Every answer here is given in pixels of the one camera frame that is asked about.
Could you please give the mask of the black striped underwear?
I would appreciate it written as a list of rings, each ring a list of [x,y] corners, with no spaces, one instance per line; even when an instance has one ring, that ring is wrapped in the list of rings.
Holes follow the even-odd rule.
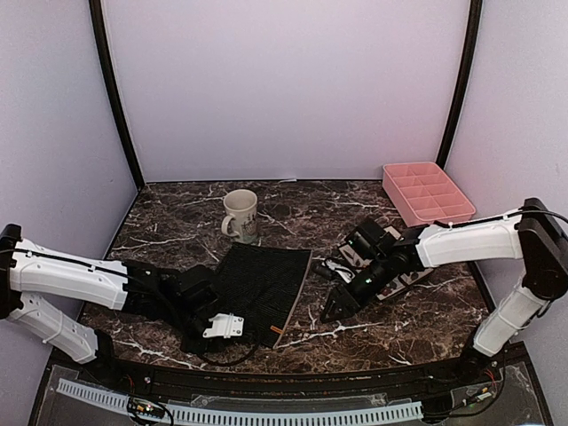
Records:
[[[275,348],[299,300],[312,261],[309,249],[234,243],[216,269],[219,311],[245,320],[245,336]]]

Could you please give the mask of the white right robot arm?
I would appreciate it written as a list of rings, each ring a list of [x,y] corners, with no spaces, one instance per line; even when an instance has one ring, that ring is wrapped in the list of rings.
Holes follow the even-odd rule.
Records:
[[[354,316],[393,280],[441,265],[487,259],[521,259],[524,271],[509,295],[477,328],[469,352],[454,363],[453,377],[471,385],[519,330],[567,293],[567,235],[561,215],[537,198],[496,217],[458,224],[436,221],[395,237],[368,218],[346,238],[348,247],[369,262],[349,282],[333,288],[320,319]]]

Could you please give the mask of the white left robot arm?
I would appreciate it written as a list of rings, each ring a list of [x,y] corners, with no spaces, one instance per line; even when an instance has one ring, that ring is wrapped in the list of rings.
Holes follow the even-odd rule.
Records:
[[[182,335],[181,348],[199,357],[212,343],[240,338],[245,320],[224,312],[216,274],[203,265],[186,271],[138,261],[108,261],[51,250],[1,231],[1,317],[22,325],[74,362],[90,365],[106,387],[125,379],[109,334],[83,326],[44,299],[63,296],[161,320]]]

